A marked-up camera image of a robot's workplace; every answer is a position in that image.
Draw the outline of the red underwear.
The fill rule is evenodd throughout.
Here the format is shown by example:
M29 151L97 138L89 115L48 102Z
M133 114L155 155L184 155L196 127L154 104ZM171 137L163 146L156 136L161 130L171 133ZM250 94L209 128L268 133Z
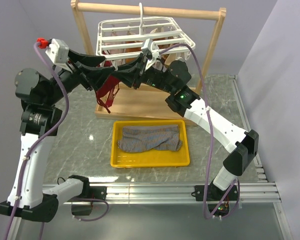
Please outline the red underwear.
M96 102L99 106L105 108L108 114L111 113L110 107L120 90L120 80L112 75L108 76L103 86L95 92Z

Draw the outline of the white plastic clip hanger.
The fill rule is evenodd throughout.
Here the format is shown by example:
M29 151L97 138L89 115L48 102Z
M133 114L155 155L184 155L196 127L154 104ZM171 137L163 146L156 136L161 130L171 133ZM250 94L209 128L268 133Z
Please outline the white plastic clip hanger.
M196 43L180 28L172 17L143 16L110 19L101 21L97 27L97 56L105 56L107 61L119 66L124 64L125 58L136 58L138 53L124 53L124 49L140 47L143 43L126 41L145 41L152 39L161 49L166 44L187 44L192 50Z

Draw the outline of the grey striped underwear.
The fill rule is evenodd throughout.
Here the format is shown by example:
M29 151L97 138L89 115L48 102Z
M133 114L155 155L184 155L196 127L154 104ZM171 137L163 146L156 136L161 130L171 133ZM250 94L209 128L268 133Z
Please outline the grey striped underwear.
M183 146L178 125L125 126L117 146L125 153L177 152Z

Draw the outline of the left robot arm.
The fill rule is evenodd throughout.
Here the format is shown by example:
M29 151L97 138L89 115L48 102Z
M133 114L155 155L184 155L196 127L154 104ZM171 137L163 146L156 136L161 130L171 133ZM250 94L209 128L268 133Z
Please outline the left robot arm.
M21 150L17 174L7 200L0 203L0 214L32 222L50 222L60 205L92 195L89 179L71 175L64 183L43 190L48 156L65 120L67 110L56 107L78 86L97 91L113 72L101 67L104 56L86 55L70 50L65 69L46 78L33 68L24 68L15 77L15 95L21 101Z

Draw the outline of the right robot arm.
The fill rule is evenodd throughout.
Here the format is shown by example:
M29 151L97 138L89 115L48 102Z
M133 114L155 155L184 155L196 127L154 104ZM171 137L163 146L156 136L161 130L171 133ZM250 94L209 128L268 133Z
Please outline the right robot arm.
M259 134L231 123L191 90L187 83L192 77L185 62L174 60L166 70L147 68L146 62L147 58L140 54L131 63L119 66L113 76L129 88L137 89L146 84L168 93L165 101L173 112L197 124L224 146L229 155L206 194L209 201L223 199L233 181L244 173L257 155Z

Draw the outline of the orange underwear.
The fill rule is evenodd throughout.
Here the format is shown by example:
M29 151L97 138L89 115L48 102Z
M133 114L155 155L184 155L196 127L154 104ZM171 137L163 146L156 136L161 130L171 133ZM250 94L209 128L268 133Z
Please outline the orange underwear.
M134 44L134 43L144 43L143 41L125 41L124 42L125 44ZM139 47L130 47L130 48L125 48L124 50L123 50L123 52L125 53L125 54L135 54L135 53L140 53L141 52L141 47L142 47L142 45L141 46L139 46ZM135 57L127 57L127 58L125 58L124 59L124 63L125 64L128 64L128 63L131 63L132 61L134 61L136 58Z

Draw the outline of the wooden hanging rack stand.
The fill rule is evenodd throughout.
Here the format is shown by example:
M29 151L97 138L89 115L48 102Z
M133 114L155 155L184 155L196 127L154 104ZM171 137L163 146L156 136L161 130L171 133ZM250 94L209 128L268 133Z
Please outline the wooden hanging rack stand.
M147 17L175 17L182 19L211 20L215 21L212 37L206 51L206 56L201 68L205 77L208 73L215 48L222 30L227 10L221 7L218 11L177 9L149 6L132 6L117 4L85 3L73 0L70 3L75 22L80 33L83 46L88 54L93 52L92 42L84 18L85 12L109 13L126 15L145 15ZM111 112L100 105L95 108L95 115L101 119L111 120L175 120L179 116L169 110L165 102L167 93L141 85L138 90L133 90L123 84L119 85L120 92L114 100Z

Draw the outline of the yellow plastic tray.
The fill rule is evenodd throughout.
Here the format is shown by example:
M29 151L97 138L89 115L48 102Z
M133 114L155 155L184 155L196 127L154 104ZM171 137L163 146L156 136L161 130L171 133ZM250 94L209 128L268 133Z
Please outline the yellow plastic tray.
M182 146L178 151L148 150L141 153L126 153L118 147L123 137L124 127L154 127L177 125ZM186 133L186 124L182 119L173 120L126 120L113 124L110 165L114 168L160 168L186 167L190 164L190 153Z

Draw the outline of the aluminium mounting rail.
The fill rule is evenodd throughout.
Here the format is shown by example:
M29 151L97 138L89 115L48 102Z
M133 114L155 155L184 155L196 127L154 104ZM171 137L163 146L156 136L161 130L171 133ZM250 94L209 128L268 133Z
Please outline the aluminium mounting rail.
M71 217L71 203L54 219L14 220L11 240L290 240L292 235L274 183L241 184L238 209L224 219L205 219L193 182L107 183L110 210L97 205L95 221Z

